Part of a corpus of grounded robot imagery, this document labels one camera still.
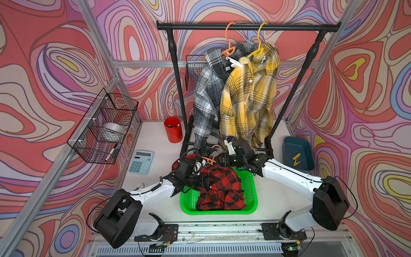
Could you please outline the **yellow clothespin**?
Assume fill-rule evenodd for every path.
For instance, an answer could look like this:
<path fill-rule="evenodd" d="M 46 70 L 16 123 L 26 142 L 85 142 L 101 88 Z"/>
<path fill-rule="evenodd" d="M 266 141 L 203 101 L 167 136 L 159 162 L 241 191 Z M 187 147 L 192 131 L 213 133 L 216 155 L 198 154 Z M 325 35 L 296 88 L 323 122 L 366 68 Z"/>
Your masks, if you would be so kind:
<path fill-rule="evenodd" d="M 301 154 L 298 153 L 297 155 L 295 155 L 292 160 L 293 160 L 293 166 L 296 167 L 297 165 L 299 165 L 301 162 L 299 161 L 299 158 L 301 157 Z"/>

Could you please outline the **grey calculator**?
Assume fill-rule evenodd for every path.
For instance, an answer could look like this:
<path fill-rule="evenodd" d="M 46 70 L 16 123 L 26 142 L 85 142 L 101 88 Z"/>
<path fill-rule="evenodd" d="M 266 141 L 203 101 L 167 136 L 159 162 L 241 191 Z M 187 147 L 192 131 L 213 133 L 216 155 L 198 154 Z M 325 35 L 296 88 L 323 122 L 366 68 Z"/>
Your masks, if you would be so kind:
<path fill-rule="evenodd" d="M 147 175 L 153 160 L 153 153 L 150 151 L 135 150 L 128 172 L 137 175 Z"/>

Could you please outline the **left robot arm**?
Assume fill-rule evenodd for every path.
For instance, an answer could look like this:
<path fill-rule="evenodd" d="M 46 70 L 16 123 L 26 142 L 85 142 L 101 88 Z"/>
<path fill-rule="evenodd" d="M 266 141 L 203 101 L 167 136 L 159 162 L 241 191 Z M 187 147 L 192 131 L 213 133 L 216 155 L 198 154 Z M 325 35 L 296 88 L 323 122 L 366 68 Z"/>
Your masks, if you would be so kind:
<path fill-rule="evenodd" d="M 165 241 L 164 234 L 167 232 L 164 221 L 154 213 L 146 217 L 140 214 L 184 189 L 198 191 L 209 187 L 210 178 L 200 173 L 200 165 L 195 160 L 183 158 L 177 162 L 174 170 L 161 177 L 156 184 L 130 192 L 123 189 L 116 191 L 94 220 L 93 227 L 114 249 L 131 238 Z"/>

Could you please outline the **grey plaid shirt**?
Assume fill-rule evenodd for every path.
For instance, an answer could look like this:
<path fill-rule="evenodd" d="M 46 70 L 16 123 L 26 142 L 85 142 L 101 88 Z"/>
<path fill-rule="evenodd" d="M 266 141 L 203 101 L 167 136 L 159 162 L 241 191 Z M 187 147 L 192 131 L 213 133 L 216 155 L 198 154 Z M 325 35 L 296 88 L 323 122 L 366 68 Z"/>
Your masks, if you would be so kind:
<path fill-rule="evenodd" d="M 223 49 L 204 52 L 207 64 L 200 72 L 194 96 L 194 148 L 200 155 L 210 155 L 214 149 L 207 143 L 209 136 L 219 138 L 220 101 L 225 83 L 231 74 L 231 63 L 222 55 Z"/>

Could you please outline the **white clip on table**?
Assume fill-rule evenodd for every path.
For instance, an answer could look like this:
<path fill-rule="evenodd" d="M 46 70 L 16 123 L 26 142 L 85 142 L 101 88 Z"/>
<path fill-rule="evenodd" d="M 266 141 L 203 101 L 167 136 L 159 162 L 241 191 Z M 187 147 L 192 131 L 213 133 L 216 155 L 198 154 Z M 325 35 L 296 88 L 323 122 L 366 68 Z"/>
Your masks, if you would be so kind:
<path fill-rule="evenodd" d="M 144 188 L 144 183 L 140 183 L 133 190 L 137 191 L 137 190 L 140 190 L 140 189 L 143 189 L 143 188 Z"/>

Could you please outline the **red pen cup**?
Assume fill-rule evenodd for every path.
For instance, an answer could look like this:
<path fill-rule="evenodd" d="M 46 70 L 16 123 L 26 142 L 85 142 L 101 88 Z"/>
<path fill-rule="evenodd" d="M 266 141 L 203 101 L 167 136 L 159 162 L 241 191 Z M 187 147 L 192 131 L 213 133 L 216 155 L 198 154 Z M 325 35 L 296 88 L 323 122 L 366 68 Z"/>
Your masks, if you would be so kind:
<path fill-rule="evenodd" d="M 179 143 L 183 140 L 181 121 L 177 117 L 170 117 L 164 121 L 165 131 L 171 143 Z"/>

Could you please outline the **dark teal tray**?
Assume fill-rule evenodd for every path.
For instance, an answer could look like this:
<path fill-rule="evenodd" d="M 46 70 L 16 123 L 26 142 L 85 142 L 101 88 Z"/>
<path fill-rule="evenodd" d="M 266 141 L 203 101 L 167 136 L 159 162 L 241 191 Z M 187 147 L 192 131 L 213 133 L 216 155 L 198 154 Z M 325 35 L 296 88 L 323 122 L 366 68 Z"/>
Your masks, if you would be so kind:
<path fill-rule="evenodd" d="M 291 168 L 304 173 L 311 173 L 315 169 L 314 156 L 310 146 L 310 143 L 303 139 L 297 137 L 285 137 L 283 140 L 283 163 Z M 292 158 L 301 154 L 299 161 L 301 162 L 296 167 L 293 166 Z"/>

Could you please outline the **black clothes rack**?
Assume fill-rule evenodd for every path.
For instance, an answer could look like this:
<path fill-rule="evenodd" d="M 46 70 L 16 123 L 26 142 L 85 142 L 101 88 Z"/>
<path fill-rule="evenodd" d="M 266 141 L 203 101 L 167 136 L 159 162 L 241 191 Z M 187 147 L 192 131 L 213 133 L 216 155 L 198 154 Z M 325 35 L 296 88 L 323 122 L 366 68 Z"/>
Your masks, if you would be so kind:
<path fill-rule="evenodd" d="M 286 113 L 292 98 L 304 75 L 306 74 L 307 70 L 310 68 L 311 63 L 313 62 L 314 58 L 317 56 L 320 48 L 320 44 L 323 41 L 325 35 L 327 33 L 337 33 L 340 31 L 341 22 L 336 24 L 321 24 L 321 25 L 276 25 L 276 24 L 268 24 L 268 25 L 258 25 L 258 24 L 174 24 L 168 22 L 156 22 L 156 27 L 159 31 L 166 31 L 168 36 L 168 44 L 169 44 L 169 53 L 171 55 L 171 60 L 174 69 L 174 75 L 177 82 L 177 90 L 179 95 L 180 101 L 180 109 L 183 113 L 183 128 L 185 129 L 185 135 L 183 139 L 183 144 L 180 153 L 184 154 L 187 150 L 189 145 L 191 144 L 191 134 L 193 129 L 193 121 L 194 117 L 190 116 L 187 117 L 184 96 L 183 96 L 183 89 L 182 84 L 180 81 L 180 73 L 179 73 L 179 66 L 178 66 L 178 59 L 177 59 L 177 45 L 174 40 L 173 32 L 175 30 L 191 30 L 191 31 L 222 31 L 222 30 L 233 30 L 233 31 L 257 31 L 258 29 L 262 29 L 263 31 L 317 31 L 318 35 L 310 47 L 309 51 L 307 52 L 306 59 L 303 62 L 302 68 L 300 73 L 298 74 L 293 87 L 290 90 L 290 93 L 280 110 L 277 119 L 273 128 L 270 131 L 270 134 L 264 139 L 264 147 L 260 148 L 260 151 L 263 151 L 269 154 L 271 157 L 274 156 L 273 148 L 271 145 L 271 139 L 274 133 L 277 130 L 277 127 L 280 124 L 280 121 L 283 119 L 284 114 Z"/>

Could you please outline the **green plastic basket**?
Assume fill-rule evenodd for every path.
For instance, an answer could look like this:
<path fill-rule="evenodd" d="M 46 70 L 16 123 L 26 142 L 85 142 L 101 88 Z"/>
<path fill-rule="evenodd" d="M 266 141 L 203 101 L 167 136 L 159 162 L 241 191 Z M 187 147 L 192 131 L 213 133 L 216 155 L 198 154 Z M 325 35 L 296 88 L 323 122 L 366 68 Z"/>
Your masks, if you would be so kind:
<path fill-rule="evenodd" d="M 193 214 L 189 213 L 188 215 L 249 215 L 255 212 L 258 207 L 258 197 L 256 193 L 253 175 L 245 170 L 234 169 L 234 171 L 236 171 L 236 173 L 242 179 L 243 190 L 245 191 L 246 203 L 247 203 L 246 209 L 244 209 L 243 211 L 229 211 L 229 212 L 195 212 Z"/>

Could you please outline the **red black plaid shirt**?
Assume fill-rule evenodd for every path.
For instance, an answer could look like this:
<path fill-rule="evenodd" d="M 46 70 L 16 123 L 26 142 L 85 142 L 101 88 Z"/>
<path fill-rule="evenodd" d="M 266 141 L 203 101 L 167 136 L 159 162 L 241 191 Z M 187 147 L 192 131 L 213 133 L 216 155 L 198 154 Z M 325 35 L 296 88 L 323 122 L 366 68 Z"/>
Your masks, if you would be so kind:
<path fill-rule="evenodd" d="M 189 160 L 200 161 L 196 154 L 185 156 Z M 247 208 L 242 179 L 230 167 L 197 164 L 194 174 L 208 173 L 211 176 L 211 188 L 184 187 L 181 195 L 182 209 L 187 214 L 195 212 L 229 212 L 243 211 Z"/>

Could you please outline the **grey tape roll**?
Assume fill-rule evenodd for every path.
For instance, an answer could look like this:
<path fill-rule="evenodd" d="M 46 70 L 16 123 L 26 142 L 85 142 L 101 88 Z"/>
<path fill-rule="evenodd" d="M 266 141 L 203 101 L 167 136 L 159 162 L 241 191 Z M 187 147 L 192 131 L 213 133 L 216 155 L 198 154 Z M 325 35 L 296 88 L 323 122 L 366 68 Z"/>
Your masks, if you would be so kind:
<path fill-rule="evenodd" d="M 109 122 L 98 129 L 98 135 L 104 142 L 122 143 L 126 131 L 123 126 Z"/>

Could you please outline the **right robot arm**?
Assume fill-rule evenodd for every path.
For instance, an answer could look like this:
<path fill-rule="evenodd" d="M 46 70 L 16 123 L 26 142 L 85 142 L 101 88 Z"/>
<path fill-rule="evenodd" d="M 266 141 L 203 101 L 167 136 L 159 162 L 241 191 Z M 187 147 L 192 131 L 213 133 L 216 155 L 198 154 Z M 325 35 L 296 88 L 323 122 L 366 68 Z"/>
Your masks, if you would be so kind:
<path fill-rule="evenodd" d="M 286 166 L 269 155 L 257 154 L 245 139 L 228 136 L 223 142 L 231 166 L 282 183 L 311 201 L 311 205 L 283 215 L 276 225 L 280 238 L 290 239 L 292 234 L 315 226 L 330 231 L 338 229 L 350 204 L 334 177 L 312 176 Z"/>

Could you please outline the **yellow hanger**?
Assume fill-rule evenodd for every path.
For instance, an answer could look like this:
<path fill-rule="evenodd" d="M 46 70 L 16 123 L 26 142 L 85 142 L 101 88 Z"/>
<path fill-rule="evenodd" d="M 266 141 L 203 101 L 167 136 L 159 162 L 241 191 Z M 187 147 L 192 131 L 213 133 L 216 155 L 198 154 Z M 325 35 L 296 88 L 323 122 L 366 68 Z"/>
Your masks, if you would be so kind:
<path fill-rule="evenodd" d="M 263 53 L 263 47 L 262 47 L 262 41 L 261 41 L 261 39 L 260 39 L 260 34 L 261 34 L 262 27 L 265 26 L 265 25 L 267 25 L 267 24 L 268 24 L 267 22 L 263 22 L 263 23 L 260 25 L 260 27 L 259 27 L 259 29 L 258 29 L 258 32 L 257 32 L 257 39 L 258 39 L 258 42 L 259 42 L 258 48 L 257 48 L 257 50 L 255 50 L 255 51 L 253 51 L 252 53 L 250 53 L 250 54 L 247 56 L 248 58 L 258 57 L 258 56 L 260 56 L 260 55 Z"/>

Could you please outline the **yellow plaid shirt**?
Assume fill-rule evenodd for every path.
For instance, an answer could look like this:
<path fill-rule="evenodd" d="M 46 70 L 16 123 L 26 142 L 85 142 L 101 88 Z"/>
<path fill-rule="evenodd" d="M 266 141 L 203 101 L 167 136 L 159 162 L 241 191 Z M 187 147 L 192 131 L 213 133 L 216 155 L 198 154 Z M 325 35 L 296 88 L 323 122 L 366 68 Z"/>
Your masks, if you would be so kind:
<path fill-rule="evenodd" d="M 245 139 L 256 151 L 274 126 L 279 51 L 265 43 L 259 55 L 242 57 L 239 63 L 242 67 L 234 68 L 222 92 L 219 132 L 222 139 Z"/>

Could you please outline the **orange hanger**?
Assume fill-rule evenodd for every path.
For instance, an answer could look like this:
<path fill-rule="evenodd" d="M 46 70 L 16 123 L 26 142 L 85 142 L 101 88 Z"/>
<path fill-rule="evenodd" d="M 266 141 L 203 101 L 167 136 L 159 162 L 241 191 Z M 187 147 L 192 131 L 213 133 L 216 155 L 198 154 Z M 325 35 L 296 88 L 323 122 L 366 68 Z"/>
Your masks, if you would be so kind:
<path fill-rule="evenodd" d="M 213 145 L 211 146 L 211 150 L 212 152 L 210 154 L 201 157 L 200 163 L 202 165 L 213 166 L 217 163 L 217 159 L 222 153 L 222 148 L 220 145 Z"/>
<path fill-rule="evenodd" d="M 225 38 L 228 41 L 228 48 L 226 50 L 222 51 L 222 56 L 229 57 L 236 50 L 236 46 L 232 44 L 231 40 L 228 37 L 228 30 L 229 30 L 230 26 L 235 25 L 235 24 L 236 24 L 236 22 L 230 22 L 230 23 L 228 23 L 228 25 L 225 29 Z"/>

